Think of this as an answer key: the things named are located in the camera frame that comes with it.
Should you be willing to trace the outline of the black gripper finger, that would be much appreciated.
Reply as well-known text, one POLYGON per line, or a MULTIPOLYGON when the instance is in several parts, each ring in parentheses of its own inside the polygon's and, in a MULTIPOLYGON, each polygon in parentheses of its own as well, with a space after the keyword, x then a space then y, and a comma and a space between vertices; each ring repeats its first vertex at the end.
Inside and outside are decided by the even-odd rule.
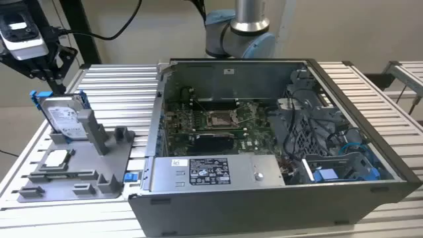
POLYGON ((49 53, 43 56, 42 72, 53 94, 62 95, 66 91, 63 78, 74 61, 77 50, 61 44, 47 44, 49 53))
POLYGON ((0 62, 27 78, 37 78, 42 81, 45 80, 45 75, 42 73, 42 64, 45 62, 43 56, 17 60, 10 53, 1 53, 0 62))

